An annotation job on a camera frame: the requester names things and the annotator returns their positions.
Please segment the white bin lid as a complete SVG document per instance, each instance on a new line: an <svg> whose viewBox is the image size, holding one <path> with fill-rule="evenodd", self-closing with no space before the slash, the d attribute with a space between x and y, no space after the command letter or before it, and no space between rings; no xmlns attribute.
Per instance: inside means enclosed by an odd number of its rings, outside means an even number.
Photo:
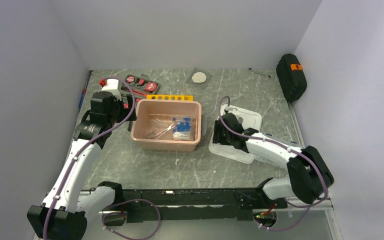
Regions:
<svg viewBox="0 0 384 240"><path fill-rule="evenodd" d="M247 110L232 104L220 106L220 116L224 123L241 135L251 135L260 131L262 124L261 114ZM250 164L254 161L255 155L247 152L246 138L231 133L218 117L214 122L214 131L208 145L209 151L213 154Z"/></svg>

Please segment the bag of blue caps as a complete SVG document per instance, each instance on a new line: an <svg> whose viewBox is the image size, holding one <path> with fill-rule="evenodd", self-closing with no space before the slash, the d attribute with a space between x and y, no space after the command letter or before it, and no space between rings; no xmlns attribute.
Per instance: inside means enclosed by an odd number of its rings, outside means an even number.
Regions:
<svg viewBox="0 0 384 240"><path fill-rule="evenodd" d="M192 130L194 128L193 116L171 115L174 127L172 128L173 139L176 141L192 141L194 139Z"/></svg>

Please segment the yellow test tube rack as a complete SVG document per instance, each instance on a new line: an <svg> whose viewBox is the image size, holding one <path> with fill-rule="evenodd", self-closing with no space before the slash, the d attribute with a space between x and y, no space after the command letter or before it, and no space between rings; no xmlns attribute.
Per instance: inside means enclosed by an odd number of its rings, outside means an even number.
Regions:
<svg viewBox="0 0 384 240"><path fill-rule="evenodd" d="M193 101L193 95L172 95L172 94L148 94L149 100L172 100L172 101Z"/></svg>

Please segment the bag of plastic pipettes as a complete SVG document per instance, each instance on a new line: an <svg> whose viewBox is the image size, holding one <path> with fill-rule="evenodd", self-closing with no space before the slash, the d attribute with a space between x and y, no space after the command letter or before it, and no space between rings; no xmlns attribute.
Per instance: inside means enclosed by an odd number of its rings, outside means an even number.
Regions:
<svg viewBox="0 0 384 240"><path fill-rule="evenodd" d="M164 130L167 126L173 124L173 120L170 115L164 114L149 114L147 120L148 133L158 133Z"/></svg>

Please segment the pink plastic bin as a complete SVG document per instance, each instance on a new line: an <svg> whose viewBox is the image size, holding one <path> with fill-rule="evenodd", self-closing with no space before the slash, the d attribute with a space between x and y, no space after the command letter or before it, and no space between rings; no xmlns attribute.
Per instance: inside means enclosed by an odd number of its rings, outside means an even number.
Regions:
<svg viewBox="0 0 384 240"><path fill-rule="evenodd" d="M142 99L131 138L145 150L192 152L202 138L202 105L197 101Z"/></svg>

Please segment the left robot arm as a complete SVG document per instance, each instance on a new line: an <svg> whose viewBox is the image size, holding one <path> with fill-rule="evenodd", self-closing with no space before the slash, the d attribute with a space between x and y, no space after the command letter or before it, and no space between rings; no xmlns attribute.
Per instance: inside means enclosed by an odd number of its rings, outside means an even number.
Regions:
<svg viewBox="0 0 384 240"><path fill-rule="evenodd" d="M40 205L27 212L35 234L43 240L80 240L88 222L108 207L119 209L124 203L122 185L101 182L93 193L79 199L83 182L92 163L100 155L111 132L123 123L135 121L135 97L124 103L109 91L92 95L90 109L76 126L69 155L63 169Z"/></svg>

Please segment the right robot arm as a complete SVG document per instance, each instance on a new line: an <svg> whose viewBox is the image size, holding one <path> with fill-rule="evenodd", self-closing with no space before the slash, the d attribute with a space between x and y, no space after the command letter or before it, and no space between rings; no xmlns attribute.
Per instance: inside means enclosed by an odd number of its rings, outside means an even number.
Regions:
<svg viewBox="0 0 384 240"><path fill-rule="evenodd" d="M288 145L257 129L244 128L231 112L214 122L212 142L261 156L287 170L286 177L266 179L256 188L255 200L262 208L275 200L292 197L309 206L316 205L327 199L329 187L335 181L315 147Z"/></svg>

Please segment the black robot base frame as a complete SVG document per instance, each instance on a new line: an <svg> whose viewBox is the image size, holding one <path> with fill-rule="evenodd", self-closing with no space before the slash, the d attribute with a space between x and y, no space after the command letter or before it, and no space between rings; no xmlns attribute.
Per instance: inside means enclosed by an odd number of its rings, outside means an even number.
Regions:
<svg viewBox="0 0 384 240"><path fill-rule="evenodd" d="M260 188L125 189L123 197L104 208L126 214L128 223L145 221L236 219L286 209L282 198L271 200Z"/></svg>

